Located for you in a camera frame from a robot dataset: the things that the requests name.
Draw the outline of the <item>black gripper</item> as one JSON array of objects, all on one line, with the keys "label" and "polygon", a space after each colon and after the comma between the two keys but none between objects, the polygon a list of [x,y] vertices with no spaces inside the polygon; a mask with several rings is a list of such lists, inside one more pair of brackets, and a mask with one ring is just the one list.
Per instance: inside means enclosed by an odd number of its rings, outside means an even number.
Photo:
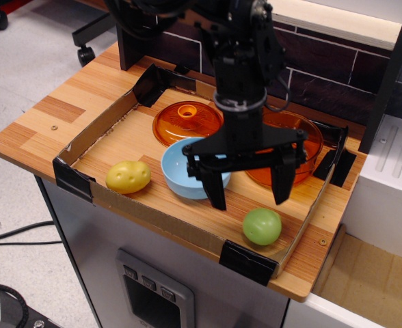
[{"label": "black gripper", "polygon": [[288,200],[295,171],[307,161],[307,132],[266,124],[259,103],[245,110],[220,103],[216,106],[223,114],[222,127],[210,137],[183,148],[187,173],[201,179],[211,206],[226,210],[222,173],[265,167],[271,170],[276,204]]}]

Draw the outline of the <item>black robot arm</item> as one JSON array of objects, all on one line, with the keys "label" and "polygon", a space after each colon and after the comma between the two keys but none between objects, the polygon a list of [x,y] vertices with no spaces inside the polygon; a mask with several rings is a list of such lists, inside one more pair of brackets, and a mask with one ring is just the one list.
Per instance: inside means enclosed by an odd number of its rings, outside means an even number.
[{"label": "black robot arm", "polygon": [[214,208],[225,210],[224,172],[267,167],[277,204],[291,193],[305,162],[303,130],[263,121],[267,88],[280,80],[284,49],[266,1],[108,1],[110,14],[134,38],[149,40],[181,22],[198,28],[213,65],[213,100],[224,123],[212,136],[183,148],[187,172],[202,183]]}]

